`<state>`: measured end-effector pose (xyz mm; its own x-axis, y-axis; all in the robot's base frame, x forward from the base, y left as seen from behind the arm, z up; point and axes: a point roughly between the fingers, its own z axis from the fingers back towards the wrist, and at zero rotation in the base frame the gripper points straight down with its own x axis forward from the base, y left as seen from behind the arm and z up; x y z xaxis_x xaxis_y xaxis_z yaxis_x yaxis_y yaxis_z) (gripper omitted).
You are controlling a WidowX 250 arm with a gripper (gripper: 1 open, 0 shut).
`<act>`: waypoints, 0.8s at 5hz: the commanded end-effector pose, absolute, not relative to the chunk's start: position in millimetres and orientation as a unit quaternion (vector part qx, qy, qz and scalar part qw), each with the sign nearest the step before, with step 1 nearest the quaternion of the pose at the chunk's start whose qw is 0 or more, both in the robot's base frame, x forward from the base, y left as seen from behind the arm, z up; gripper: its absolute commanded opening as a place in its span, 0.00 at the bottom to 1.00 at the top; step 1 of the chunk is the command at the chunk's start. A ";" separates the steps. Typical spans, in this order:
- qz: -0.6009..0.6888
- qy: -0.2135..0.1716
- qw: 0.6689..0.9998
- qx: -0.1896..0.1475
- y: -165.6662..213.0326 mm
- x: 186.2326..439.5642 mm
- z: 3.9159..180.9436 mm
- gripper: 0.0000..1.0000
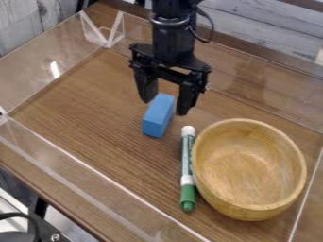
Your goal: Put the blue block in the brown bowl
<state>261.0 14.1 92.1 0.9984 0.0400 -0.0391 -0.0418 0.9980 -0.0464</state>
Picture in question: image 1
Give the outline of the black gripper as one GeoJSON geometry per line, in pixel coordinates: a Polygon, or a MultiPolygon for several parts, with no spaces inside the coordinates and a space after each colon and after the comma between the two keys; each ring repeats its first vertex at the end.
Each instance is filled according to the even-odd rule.
{"type": "Polygon", "coordinates": [[[150,21],[152,43],[132,43],[128,47],[139,96],[146,103],[152,101],[160,78],[178,84],[177,114],[183,116],[197,105],[211,73],[210,65],[195,56],[195,40],[209,43],[210,39],[197,35],[195,15],[154,15],[150,21]]]}

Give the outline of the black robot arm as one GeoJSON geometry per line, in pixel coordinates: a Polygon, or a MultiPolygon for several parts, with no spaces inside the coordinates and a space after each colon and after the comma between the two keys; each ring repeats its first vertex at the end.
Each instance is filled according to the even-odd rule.
{"type": "Polygon", "coordinates": [[[177,114],[186,115],[206,92],[211,66],[195,56],[195,40],[209,43],[197,34],[197,16],[211,20],[198,7],[203,0],[151,0],[152,44],[130,45],[130,67],[134,70],[139,96],[150,103],[158,95],[162,78],[179,85],[177,114]]]}

